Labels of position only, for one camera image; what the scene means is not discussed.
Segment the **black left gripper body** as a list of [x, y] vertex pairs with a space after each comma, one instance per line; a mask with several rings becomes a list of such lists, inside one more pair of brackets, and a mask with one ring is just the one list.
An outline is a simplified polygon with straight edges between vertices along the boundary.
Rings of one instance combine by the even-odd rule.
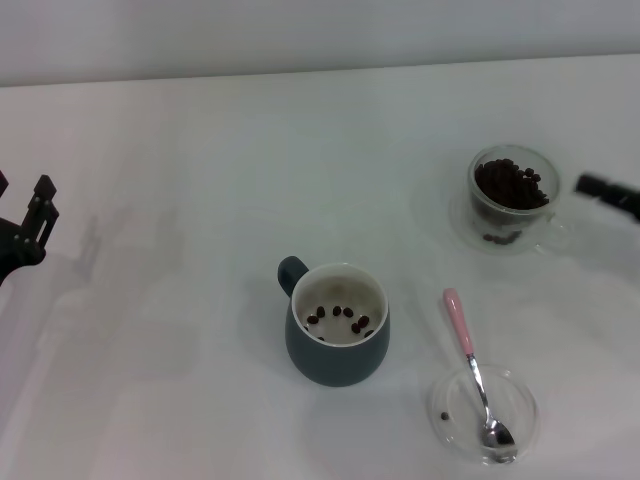
[[24, 230], [21, 225], [1, 220], [1, 283], [15, 270], [44, 260], [45, 247], [36, 237], [44, 225], [44, 220], [30, 221]]

